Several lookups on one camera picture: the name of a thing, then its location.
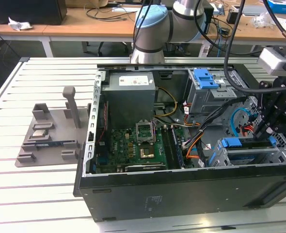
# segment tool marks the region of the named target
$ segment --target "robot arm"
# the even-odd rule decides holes
[[[165,6],[151,5],[143,19],[147,6],[143,7],[140,15],[136,15],[136,30],[142,20],[143,24],[134,43],[131,63],[158,64],[164,63],[162,51],[165,42],[188,42],[199,35],[194,22],[194,8],[198,0],[177,0],[173,10]],[[205,26],[205,14],[200,3],[197,19],[202,27]]]

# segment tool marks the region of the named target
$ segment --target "label sticker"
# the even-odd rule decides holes
[[[201,159],[198,160],[198,164],[200,167],[205,167],[205,164],[201,161]]]
[[[215,79],[214,81],[215,81],[215,83],[217,83],[217,84],[220,84],[220,83],[225,84],[224,79]]]
[[[37,146],[37,147],[48,147],[49,144],[37,144],[36,146]]]
[[[184,107],[184,113],[187,115],[190,113],[189,107]]]
[[[149,85],[147,76],[120,76],[120,86],[142,86]]]
[[[205,147],[203,148],[203,150],[211,150],[211,144],[206,144]]]

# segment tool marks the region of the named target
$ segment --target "paper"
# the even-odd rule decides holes
[[[139,7],[113,7],[113,12],[137,12]]]
[[[27,29],[31,29],[32,26],[30,25],[30,23],[28,22],[23,22],[23,23],[20,23],[20,22],[17,22],[17,21],[14,21],[12,20],[11,18],[8,17],[8,20],[9,20],[9,23],[8,25],[16,30],[16,31],[20,31],[20,30],[27,30]]]
[[[190,113],[189,107],[184,107],[184,113],[187,115]]]
[[[199,164],[200,167],[205,167],[205,164],[202,162],[201,159],[198,160],[198,164]]]
[[[217,83],[217,84],[221,84],[221,83],[225,84],[224,79],[214,79],[214,81],[215,81],[215,83]]]

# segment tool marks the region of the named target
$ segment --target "metal slatted table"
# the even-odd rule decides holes
[[[170,58],[167,62],[223,64],[223,58]],[[255,58],[232,58],[260,80],[272,81]],[[91,102],[97,64],[125,58],[31,58],[17,64],[0,89],[0,232],[286,232],[286,198],[264,210],[235,211],[95,224],[82,198],[72,195],[77,165],[15,167],[35,103],[64,108],[63,87],[76,88],[78,107]]]

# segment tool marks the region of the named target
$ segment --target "blue plastic latch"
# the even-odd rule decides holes
[[[223,144],[223,141],[225,141],[227,143],[228,147],[242,147],[240,140],[236,137],[224,138],[222,140],[222,144]]]
[[[218,84],[213,80],[213,75],[211,75],[207,69],[194,69],[193,74],[201,89],[219,88]]]
[[[228,147],[228,144],[227,144],[225,139],[222,140],[222,146],[225,147],[225,148]]]
[[[212,154],[212,157],[211,157],[210,160],[209,160],[209,163],[208,163],[209,166],[211,165],[211,163],[212,163],[212,161],[213,161],[213,159],[214,159],[215,156],[216,156],[216,153],[214,152],[214,153]]]
[[[271,142],[271,145],[274,147],[277,145],[277,140],[273,136],[270,136],[268,139]]]

